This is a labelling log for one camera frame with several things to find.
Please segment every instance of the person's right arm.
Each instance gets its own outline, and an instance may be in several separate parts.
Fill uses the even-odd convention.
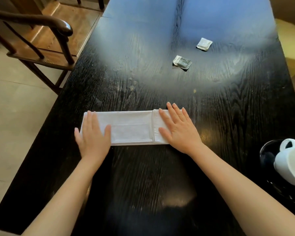
[[[159,113],[171,146],[189,155],[213,182],[247,236],[295,236],[295,215],[205,146],[186,110],[167,103]]]

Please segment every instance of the small packet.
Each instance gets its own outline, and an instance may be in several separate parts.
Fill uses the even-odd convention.
[[[201,50],[204,50],[204,51],[208,51],[208,49],[210,48],[210,45],[212,43],[213,42],[208,40],[208,39],[201,38],[200,42],[197,44],[197,48],[201,49]]]
[[[191,60],[187,60],[179,55],[176,56],[176,58],[173,60],[174,65],[178,66],[182,69],[189,69],[191,65]]]

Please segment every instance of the folded fabric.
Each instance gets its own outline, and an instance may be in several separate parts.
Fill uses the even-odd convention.
[[[96,112],[101,132],[111,125],[112,146],[168,144],[158,131],[168,127],[158,110],[127,112]]]

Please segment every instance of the cup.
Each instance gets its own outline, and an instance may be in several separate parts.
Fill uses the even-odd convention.
[[[295,186],[295,139],[285,139],[280,145],[280,152],[274,161],[275,170],[289,183]]]

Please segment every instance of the curved wooden armrest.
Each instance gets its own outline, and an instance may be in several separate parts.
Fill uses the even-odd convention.
[[[14,14],[6,11],[0,11],[0,19],[19,24],[41,25],[56,28],[59,33],[64,36],[71,36],[73,34],[73,30],[68,23],[51,16]]]

